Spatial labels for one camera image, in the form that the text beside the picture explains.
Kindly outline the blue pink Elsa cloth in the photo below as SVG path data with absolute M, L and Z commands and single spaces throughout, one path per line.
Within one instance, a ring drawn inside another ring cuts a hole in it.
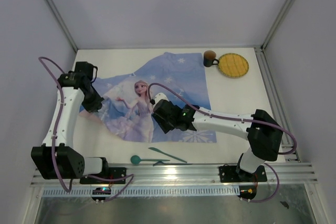
M 106 126 L 124 141 L 141 143 L 182 142 L 216 143 L 210 130 L 163 133 L 153 118 L 150 99 L 165 95 L 182 108 L 187 100 L 194 106 L 210 108 L 203 56 L 200 52 L 174 54 L 165 52 L 152 59 L 143 56 L 100 57 L 99 76 L 93 87 L 103 97 L 102 108 L 79 115 Z

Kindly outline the teal plastic spoon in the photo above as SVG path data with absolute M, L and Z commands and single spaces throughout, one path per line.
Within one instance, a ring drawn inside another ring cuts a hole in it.
M 156 163 L 156 162 L 167 162 L 167 161 L 169 161 L 169 159 L 152 159 L 152 158 L 143 159 L 143 158 L 140 158 L 137 155 L 133 155 L 130 158 L 130 162 L 133 165 L 139 165 L 141 162 L 155 162 Z

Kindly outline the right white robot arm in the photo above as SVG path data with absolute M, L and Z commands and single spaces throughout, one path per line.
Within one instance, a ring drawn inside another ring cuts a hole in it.
M 257 169 L 266 161 L 274 162 L 279 155 L 283 132 L 277 122 L 264 110 L 253 114 L 214 114 L 206 108 L 186 104 L 178 107 L 163 93 L 151 100 L 153 118 L 166 134 L 181 131 L 215 131 L 245 139 L 249 149 L 239 157 L 235 174 L 243 182 L 256 177 Z

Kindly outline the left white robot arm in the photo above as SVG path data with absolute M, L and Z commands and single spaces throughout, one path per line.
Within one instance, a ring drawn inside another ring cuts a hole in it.
M 79 109 L 89 113 L 102 108 L 103 98 L 92 86 L 98 68 L 86 61 L 57 79 L 54 116 L 41 146 L 33 147 L 31 157 L 44 179 L 79 179 L 91 175 L 99 183 L 110 177 L 104 157 L 84 157 L 73 148 Z

